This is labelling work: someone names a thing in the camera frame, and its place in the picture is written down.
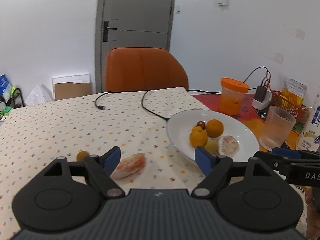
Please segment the orange jar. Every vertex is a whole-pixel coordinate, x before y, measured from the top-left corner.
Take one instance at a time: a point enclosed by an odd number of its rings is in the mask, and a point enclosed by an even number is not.
[[[222,93],[218,109],[225,114],[238,114],[242,99],[248,92],[249,86],[232,78],[222,78],[220,84],[222,86]]]

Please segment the ribbed gray surface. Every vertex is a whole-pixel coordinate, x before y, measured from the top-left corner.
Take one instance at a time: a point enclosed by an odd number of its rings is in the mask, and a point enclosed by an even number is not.
[[[268,235],[246,232],[220,218],[209,201],[194,199],[183,189],[133,189],[125,198],[108,201],[97,217],[78,229],[58,235],[24,230],[13,239],[298,240],[304,237],[294,229]]]

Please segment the gray door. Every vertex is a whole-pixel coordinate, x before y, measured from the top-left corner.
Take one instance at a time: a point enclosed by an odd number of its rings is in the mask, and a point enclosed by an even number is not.
[[[97,92],[105,90],[105,60],[109,50],[119,47],[169,49],[173,2],[174,0],[103,0],[101,8],[101,0],[98,1]]]

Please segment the chair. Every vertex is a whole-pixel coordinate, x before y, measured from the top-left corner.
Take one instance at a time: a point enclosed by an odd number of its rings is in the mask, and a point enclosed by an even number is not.
[[[106,68],[107,91],[189,89],[186,72],[165,49],[112,49],[107,56]]]

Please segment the bowl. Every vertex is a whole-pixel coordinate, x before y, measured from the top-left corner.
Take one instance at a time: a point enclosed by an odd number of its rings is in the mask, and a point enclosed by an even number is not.
[[[166,126],[168,138],[186,158],[195,162],[195,148],[189,142],[191,129],[199,121],[207,123],[211,119],[223,123],[221,136],[231,135],[238,141],[239,147],[232,156],[235,162],[247,162],[259,150],[258,140],[248,127],[226,114],[211,110],[191,109],[176,113]]]

